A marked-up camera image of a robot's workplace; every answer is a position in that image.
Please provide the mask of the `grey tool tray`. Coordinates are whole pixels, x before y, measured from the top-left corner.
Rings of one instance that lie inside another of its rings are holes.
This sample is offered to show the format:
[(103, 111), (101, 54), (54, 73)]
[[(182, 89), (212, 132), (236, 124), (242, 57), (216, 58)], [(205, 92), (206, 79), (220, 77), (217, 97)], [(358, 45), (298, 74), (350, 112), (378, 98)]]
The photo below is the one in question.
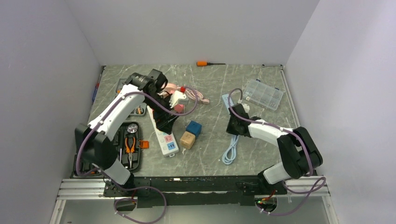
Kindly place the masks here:
[[(114, 95), (113, 99), (116, 99), (117, 96), (120, 94), (124, 84), (126, 83), (126, 80), (127, 80), (126, 78), (120, 78), (118, 80), (117, 88), (116, 88), (115, 95)], [(134, 94), (134, 95), (128, 96), (126, 98), (128, 100), (128, 106), (131, 105), (133, 100), (134, 100), (133, 105), (137, 105), (136, 104), (136, 97), (139, 97), (139, 96), (140, 96), (139, 94)], [(127, 117), (127, 119), (131, 119), (132, 117), (143, 117), (146, 114), (146, 109), (147, 109), (147, 104), (144, 103), (144, 102), (140, 103), (138, 106), (136, 106), (136, 108), (134, 108), (130, 112), (130, 114)]]

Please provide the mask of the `clear plastic screw box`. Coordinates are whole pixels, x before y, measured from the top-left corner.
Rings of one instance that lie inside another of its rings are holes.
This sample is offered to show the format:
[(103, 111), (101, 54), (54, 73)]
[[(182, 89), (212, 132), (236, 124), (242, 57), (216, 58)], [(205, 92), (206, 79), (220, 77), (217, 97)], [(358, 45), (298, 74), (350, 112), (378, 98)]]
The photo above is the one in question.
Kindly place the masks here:
[(262, 83), (258, 79), (251, 79), (243, 90), (243, 97), (247, 101), (267, 107), (273, 111), (278, 109), (284, 92)]

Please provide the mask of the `dark blue cube adapter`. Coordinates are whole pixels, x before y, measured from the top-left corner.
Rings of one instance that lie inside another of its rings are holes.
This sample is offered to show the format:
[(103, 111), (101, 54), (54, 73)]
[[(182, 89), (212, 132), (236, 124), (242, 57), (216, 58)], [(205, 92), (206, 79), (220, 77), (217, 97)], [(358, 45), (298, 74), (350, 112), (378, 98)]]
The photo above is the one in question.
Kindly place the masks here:
[(195, 135), (196, 138), (199, 137), (202, 130), (202, 125), (196, 121), (190, 121), (188, 126), (186, 127), (186, 131)]

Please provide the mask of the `tan cube adapter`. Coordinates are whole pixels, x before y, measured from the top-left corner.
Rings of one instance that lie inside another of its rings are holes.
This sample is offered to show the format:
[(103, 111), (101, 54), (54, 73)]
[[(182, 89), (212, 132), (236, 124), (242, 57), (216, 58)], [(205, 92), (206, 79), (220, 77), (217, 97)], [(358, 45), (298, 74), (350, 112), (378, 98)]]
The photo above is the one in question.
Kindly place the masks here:
[(188, 131), (185, 131), (180, 138), (180, 145), (183, 148), (191, 149), (196, 140), (196, 136)]

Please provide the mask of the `black tool case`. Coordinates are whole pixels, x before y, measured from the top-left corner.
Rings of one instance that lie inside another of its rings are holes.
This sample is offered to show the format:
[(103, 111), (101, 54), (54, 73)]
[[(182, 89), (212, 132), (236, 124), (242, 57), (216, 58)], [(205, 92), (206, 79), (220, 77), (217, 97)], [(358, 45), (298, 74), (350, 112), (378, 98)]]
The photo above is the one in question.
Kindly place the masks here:
[[(126, 154), (125, 138), (127, 135), (135, 137), (135, 153), (133, 155), (133, 167), (129, 168), (128, 155)], [(141, 126), (138, 122), (125, 122), (121, 124), (115, 132), (113, 140), (105, 140), (105, 135), (97, 132), (93, 133), (83, 147), (79, 160), (79, 172), (82, 177), (100, 176), (100, 172), (92, 164), (98, 159), (112, 159), (117, 154), (116, 159), (121, 162), (129, 172), (135, 173), (141, 169), (142, 150), (149, 148), (149, 142), (142, 137)]]

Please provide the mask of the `white power strip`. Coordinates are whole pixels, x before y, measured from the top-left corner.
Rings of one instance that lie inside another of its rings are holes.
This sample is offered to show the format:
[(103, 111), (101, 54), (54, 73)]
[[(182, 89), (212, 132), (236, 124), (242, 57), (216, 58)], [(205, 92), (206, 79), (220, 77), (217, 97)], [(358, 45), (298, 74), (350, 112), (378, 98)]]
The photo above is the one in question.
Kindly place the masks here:
[(174, 134), (173, 133), (167, 134), (165, 132), (158, 130), (156, 128), (156, 123), (154, 121), (153, 110), (149, 106), (147, 106), (147, 112), (149, 114), (154, 131), (156, 133), (156, 137), (160, 145), (163, 156), (164, 157), (175, 156), (175, 154), (179, 152), (179, 147), (177, 145)]

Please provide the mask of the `pink round socket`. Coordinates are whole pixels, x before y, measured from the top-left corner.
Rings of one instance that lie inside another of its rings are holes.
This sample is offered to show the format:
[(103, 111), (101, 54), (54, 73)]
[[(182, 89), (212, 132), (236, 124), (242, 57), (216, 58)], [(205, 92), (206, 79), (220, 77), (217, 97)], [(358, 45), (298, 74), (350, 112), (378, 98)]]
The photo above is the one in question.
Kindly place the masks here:
[(173, 83), (168, 83), (165, 88), (163, 89), (162, 93), (165, 95), (170, 95), (174, 93), (178, 89), (178, 86)]

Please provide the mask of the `light blue power strip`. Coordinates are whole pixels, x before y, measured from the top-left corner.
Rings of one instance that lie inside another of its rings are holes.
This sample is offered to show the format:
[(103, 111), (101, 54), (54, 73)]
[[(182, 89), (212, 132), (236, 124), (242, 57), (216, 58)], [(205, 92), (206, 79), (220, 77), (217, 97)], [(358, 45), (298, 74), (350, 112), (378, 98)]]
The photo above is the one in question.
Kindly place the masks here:
[(228, 114), (231, 114), (230, 112), (230, 107), (232, 107), (234, 105), (232, 99), (230, 98), (229, 94), (223, 94), (221, 96), (221, 99), (223, 100), (225, 107), (226, 107), (226, 111), (228, 112)]

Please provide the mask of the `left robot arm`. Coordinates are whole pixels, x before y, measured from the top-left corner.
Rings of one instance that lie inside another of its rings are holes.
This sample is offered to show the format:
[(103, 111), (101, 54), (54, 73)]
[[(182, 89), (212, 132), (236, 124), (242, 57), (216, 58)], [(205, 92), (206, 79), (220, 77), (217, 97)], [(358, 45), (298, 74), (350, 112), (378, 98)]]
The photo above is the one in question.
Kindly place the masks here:
[(78, 176), (87, 176), (91, 171), (82, 171), (81, 161), (93, 165), (116, 183), (122, 196), (134, 190), (134, 176), (122, 165), (112, 141), (133, 109), (145, 103), (153, 110), (154, 124), (159, 131), (170, 134), (173, 123), (179, 117), (176, 105), (187, 104), (189, 99), (182, 89), (165, 91), (168, 80), (159, 70), (152, 69), (148, 75), (133, 73), (125, 81), (121, 91), (107, 108), (87, 125), (79, 124), (75, 129), (78, 148), (75, 171)]

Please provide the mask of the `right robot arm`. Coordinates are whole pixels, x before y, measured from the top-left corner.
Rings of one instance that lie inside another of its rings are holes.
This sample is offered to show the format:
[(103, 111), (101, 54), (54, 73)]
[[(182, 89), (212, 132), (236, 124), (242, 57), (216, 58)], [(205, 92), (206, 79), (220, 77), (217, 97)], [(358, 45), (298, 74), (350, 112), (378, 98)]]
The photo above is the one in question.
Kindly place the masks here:
[(323, 164), (323, 157), (306, 128), (283, 128), (259, 117), (250, 118), (242, 104), (229, 107), (229, 112), (227, 133), (260, 139), (279, 149), (281, 161), (258, 174), (260, 192), (268, 194), (276, 183), (312, 175)]

